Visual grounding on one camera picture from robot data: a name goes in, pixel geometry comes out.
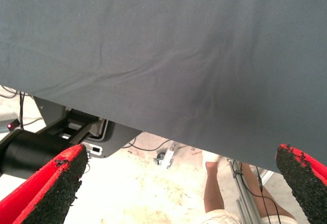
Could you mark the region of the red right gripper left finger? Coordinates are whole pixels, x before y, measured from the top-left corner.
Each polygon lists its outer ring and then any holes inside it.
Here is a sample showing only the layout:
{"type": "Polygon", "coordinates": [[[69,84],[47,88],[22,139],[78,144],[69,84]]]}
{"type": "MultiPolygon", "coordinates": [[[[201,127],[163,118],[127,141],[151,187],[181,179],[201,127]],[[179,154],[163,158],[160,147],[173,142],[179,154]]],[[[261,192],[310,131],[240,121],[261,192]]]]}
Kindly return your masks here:
{"type": "Polygon", "coordinates": [[[64,223],[87,163],[83,144],[59,153],[1,200],[1,223],[64,223]]]}

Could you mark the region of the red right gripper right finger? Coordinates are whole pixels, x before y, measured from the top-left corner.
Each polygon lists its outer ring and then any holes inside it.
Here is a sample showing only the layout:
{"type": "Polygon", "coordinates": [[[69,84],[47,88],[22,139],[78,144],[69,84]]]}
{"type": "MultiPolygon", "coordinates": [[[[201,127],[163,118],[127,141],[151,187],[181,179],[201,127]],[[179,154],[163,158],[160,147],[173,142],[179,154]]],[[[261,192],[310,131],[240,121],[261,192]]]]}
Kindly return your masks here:
{"type": "Polygon", "coordinates": [[[304,151],[280,144],[277,168],[309,223],[326,223],[326,166],[304,151]]]}

